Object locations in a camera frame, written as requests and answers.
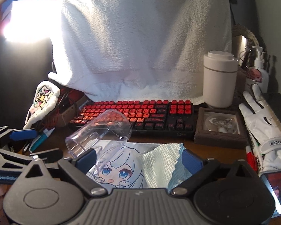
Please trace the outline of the white pump lotion bottle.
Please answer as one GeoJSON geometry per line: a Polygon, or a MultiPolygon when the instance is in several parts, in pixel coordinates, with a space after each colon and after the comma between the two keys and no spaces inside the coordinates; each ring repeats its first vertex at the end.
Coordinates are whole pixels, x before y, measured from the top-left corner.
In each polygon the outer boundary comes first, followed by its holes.
{"type": "Polygon", "coordinates": [[[257,84],[262,93],[267,93],[269,75],[263,66],[265,63],[265,52],[260,46],[253,46],[253,48],[256,51],[256,58],[254,60],[254,66],[249,67],[247,70],[245,90],[249,92],[251,85],[257,84]]]}

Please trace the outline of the white terry towel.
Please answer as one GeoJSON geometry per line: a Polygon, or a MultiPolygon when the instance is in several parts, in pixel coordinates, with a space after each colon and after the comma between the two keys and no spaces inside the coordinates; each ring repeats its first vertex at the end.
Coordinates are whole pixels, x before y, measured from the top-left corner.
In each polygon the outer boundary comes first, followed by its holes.
{"type": "Polygon", "coordinates": [[[94,101],[203,102],[203,56],[231,50],[229,0],[57,0],[48,77],[94,101]]]}

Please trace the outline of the clear plastic measuring cup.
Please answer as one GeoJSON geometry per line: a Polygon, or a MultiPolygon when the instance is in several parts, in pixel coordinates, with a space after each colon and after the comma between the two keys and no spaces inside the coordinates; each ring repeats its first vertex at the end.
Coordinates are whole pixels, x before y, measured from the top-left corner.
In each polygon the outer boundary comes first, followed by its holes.
{"type": "Polygon", "coordinates": [[[130,122],[122,113],[106,110],[66,137],[65,144],[72,158],[94,149],[97,161],[93,167],[100,170],[127,142],[131,133],[130,122]]]}

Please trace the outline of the red black keyboard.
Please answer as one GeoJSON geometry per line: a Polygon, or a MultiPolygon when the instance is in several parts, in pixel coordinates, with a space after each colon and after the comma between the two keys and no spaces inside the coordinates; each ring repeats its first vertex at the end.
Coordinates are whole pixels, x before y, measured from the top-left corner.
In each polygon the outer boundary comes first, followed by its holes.
{"type": "Polygon", "coordinates": [[[89,100],[69,125],[72,129],[81,128],[107,110],[122,113],[133,135],[194,138],[196,123],[190,100],[89,100]]]}

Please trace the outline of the smartphone with lit screen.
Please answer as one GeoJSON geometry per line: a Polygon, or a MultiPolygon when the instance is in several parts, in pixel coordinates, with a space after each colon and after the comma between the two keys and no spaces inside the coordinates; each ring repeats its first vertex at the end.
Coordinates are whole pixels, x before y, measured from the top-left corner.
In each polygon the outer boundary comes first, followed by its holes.
{"type": "Polygon", "coordinates": [[[260,173],[260,178],[275,200],[272,218],[281,216],[281,170],[260,173]]]}

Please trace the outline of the teal white pen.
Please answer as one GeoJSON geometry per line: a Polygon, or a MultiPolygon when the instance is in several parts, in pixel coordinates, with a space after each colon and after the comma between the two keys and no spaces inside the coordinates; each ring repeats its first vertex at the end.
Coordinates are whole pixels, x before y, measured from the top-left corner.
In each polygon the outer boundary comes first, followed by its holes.
{"type": "Polygon", "coordinates": [[[32,141],[28,149],[29,152],[33,153],[46,139],[48,139],[48,137],[50,137],[54,130],[55,128],[52,128],[50,130],[45,128],[43,132],[32,141]]]}

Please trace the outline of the dark framed picture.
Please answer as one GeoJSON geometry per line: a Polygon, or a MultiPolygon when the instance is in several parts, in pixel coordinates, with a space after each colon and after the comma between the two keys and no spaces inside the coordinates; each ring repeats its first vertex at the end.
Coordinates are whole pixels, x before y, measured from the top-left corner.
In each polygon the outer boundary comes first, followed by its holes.
{"type": "Polygon", "coordinates": [[[194,143],[245,149],[247,134],[236,111],[199,108],[194,143]]]}

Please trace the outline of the white cylindrical humidifier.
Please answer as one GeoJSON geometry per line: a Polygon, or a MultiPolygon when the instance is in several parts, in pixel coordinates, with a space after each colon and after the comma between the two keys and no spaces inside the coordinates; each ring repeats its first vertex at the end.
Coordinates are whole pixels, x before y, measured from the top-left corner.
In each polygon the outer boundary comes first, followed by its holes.
{"type": "Polygon", "coordinates": [[[232,104],[238,59],[232,53],[209,51],[203,56],[203,100],[214,108],[232,104]]]}

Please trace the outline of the bright white lamp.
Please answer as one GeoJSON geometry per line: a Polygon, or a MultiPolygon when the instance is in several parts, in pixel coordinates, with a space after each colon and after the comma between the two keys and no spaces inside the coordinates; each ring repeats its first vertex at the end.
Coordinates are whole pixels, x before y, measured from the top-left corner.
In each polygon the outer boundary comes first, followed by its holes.
{"type": "Polygon", "coordinates": [[[58,23],[56,0],[13,1],[3,20],[3,35],[12,43],[31,44],[50,38],[58,23]]]}

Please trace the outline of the white glove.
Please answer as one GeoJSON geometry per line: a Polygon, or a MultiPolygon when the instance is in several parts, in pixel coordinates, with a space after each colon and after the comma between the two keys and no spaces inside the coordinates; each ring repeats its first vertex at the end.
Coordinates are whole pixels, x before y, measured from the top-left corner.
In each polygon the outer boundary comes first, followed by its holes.
{"type": "Polygon", "coordinates": [[[270,113],[258,84],[244,91],[245,102],[238,108],[252,141],[259,172],[281,170],[281,131],[270,113]]]}

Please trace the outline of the anime character desk mat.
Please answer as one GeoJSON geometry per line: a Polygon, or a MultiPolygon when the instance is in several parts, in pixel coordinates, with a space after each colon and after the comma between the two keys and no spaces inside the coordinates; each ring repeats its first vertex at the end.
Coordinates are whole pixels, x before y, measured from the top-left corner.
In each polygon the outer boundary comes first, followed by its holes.
{"type": "Polygon", "coordinates": [[[126,142],[103,168],[97,170],[92,167],[86,175],[108,191],[114,188],[143,189],[145,180],[140,156],[159,145],[126,142]]]}

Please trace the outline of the teal quilted cleaning cloth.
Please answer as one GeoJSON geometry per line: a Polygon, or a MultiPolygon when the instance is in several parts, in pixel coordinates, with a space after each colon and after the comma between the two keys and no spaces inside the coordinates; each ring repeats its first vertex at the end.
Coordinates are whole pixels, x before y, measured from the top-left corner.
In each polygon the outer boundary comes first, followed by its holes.
{"type": "Polygon", "coordinates": [[[183,143],[161,144],[140,156],[144,188],[171,191],[192,176],[182,163],[183,143]]]}

